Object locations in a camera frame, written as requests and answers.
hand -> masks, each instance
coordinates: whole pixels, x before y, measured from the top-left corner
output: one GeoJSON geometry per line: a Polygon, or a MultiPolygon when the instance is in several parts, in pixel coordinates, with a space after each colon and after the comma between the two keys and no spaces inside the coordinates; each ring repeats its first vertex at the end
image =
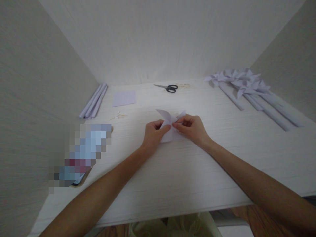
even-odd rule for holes
{"type": "Polygon", "coordinates": [[[205,131],[204,125],[199,116],[186,114],[174,123],[173,126],[201,148],[212,141],[205,131]]]}
{"type": "Polygon", "coordinates": [[[171,128],[170,125],[166,125],[159,130],[163,122],[163,120],[158,120],[146,125],[144,141],[141,148],[149,156],[155,153],[163,135],[171,128]]]}

wooden floor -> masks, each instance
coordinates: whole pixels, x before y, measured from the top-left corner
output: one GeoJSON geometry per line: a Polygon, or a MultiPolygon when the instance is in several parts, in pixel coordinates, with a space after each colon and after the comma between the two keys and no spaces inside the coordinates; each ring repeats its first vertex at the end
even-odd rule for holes
{"type": "MultiPolygon", "coordinates": [[[[294,237],[293,234],[271,219],[256,205],[236,207],[231,210],[236,216],[248,222],[255,237],[294,237]]],[[[128,224],[125,224],[106,227],[97,237],[127,237],[128,226],[128,224]]]]}

table surface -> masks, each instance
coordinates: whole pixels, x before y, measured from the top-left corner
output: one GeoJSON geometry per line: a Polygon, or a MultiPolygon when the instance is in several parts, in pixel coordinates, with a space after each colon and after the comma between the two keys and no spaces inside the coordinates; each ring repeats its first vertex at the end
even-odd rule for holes
{"type": "MultiPolygon", "coordinates": [[[[170,82],[159,82],[169,85],[170,82]]],[[[283,131],[244,97],[239,109],[217,87],[203,79],[178,80],[176,93],[152,83],[109,87],[98,116],[86,124],[111,123],[112,145],[78,188],[56,188],[49,194],[30,236],[38,236],[82,190],[128,157],[143,140],[145,125],[162,117],[156,109],[199,115],[210,137],[241,159],[272,176],[301,196],[316,194],[316,124],[280,98],[277,100],[305,127],[296,128],[272,107],[291,131],[283,131]],[[135,90],[137,103],[113,107],[113,94],[135,90]],[[112,119],[120,111],[122,118],[112,119]]],[[[160,144],[132,177],[97,226],[217,210],[251,201],[202,149],[188,139],[160,144]]]]}

phone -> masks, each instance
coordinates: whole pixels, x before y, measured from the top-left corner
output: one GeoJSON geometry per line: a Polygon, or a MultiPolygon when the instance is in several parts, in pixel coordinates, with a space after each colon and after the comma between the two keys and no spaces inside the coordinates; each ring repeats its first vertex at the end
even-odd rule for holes
{"type": "Polygon", "coordinates": [[[84,181],[86,180],[86,178],[87,178],[88,174],[90,173],[91,169],[89,169],[87,172],[85,172],[83,175],[81,175],[80,178],[77,179],[75,182],[73,182],[73,184],[71,186],[73,186],[73,187],[81,186],[84,183],[84,181]]]}

white panel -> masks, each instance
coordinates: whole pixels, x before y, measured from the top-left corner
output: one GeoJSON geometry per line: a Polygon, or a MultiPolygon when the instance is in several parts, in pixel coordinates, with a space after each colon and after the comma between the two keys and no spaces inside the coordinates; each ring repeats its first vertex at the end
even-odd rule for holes
{"type": "Polygon", "coordinates": [[[304,0],[39,0],[99,82],[249,67],[304,0]]]}

